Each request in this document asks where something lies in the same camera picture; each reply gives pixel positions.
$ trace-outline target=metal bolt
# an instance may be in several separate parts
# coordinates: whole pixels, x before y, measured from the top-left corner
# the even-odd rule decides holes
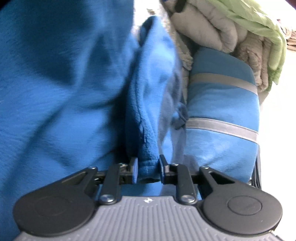
[[[191,196],[191,195],[183,195],[181,197],[181,201],[185,202],[185,203],[192,203],[195,201],[195,197]]]
[[[103,201],[103,202],[113,202],[114,201],[114,196],[111,195],[111,194],[104,194],[102,196],[100,196],[100,199]]]

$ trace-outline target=blue fleece fabric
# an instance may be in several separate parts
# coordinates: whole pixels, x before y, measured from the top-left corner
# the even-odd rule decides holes
[[[1,9],[0,240],[17,235],[12,207],[27,192],[128,156],[138,157],[140,179],[154,178],[157,156],[172,159],[180,63],[156,17],[140,44],[132,21],[132,0],[12,0]],[[135,190],[154,195],[161,184]]]
[[[251,68],[217,50],[201,47],[194,56],[191,76],[222,74],[255,85]],[[190,118],[210,118],[258,131],[259,100],[248,90],[216,83],[192,83],[188,87]],[[249,140],[201,129],[187,129],[185,154],[195,156],[198,165],[208,165],[240,181],[248,182],[254,168],[258,145]]]

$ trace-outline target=stack of blankets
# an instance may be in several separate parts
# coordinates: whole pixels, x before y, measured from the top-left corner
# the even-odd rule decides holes
[[[176,3],[177,0],[162,2],[179,35],[246,62],[254,72],[259,92],[270,91],[273,82],[278,84],[287,43],[276,20],[266,14],[255,0],[235,3],[229,0],[187,0],[181,12],[176,12]],[[178,50],[183,66],[189,72],[192,47],[184,38],[177,40],[177,45],[186,46]],[[184,76],[186,89],[188,74]]]

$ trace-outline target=fabric fold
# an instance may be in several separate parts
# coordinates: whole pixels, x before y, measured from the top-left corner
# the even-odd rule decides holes
[[[237,44],[234,22],[223,16],[211,3],[187,3],[181,13],[174,11],[176,0],[163,3],[173,13],[171,21],[176,30],[195,43],[225,53],[233,52]]]
[[[247,38],[239,44],[234,56],[248,64],[254,73],[258,92],[269,91],[268,59],[272,43],[269,39],[248,32]]]

